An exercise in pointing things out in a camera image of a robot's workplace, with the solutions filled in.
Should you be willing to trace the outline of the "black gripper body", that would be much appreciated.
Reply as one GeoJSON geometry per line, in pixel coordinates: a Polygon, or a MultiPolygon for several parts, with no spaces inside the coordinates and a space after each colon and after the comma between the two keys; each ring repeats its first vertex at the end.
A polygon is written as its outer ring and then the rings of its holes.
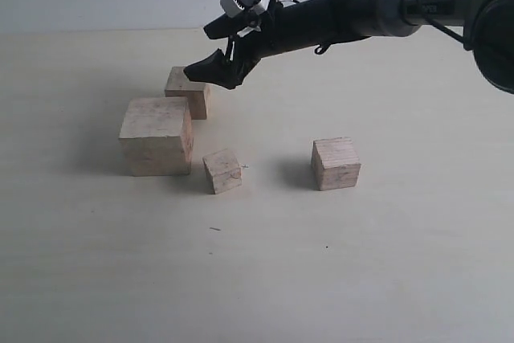
{"type": "Polygon", "coordinates": [[[240,12],[236,19],[259,31],[234,39],[231,66],[252,69],[262,58],[306,47],[323,45],[332,38],[332,11],[329,0],[307,0],[283,6],[272,0],[266,11],[240,12]]]}

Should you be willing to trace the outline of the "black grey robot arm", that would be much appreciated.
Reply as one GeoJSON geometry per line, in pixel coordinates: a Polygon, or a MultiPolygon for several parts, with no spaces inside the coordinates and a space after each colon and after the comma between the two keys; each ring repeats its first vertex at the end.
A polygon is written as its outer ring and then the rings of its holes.
{"type": "Polygon", "coordinates": [[[473,54],[482,77],[513,91],[513,0],[220,0],[222,15],[206,24],[209,39],[225,39],[205,59],[186,66],[192,82],[232,90],[261,59],[372,37],[405,38],[430,26],[473,54]]]}

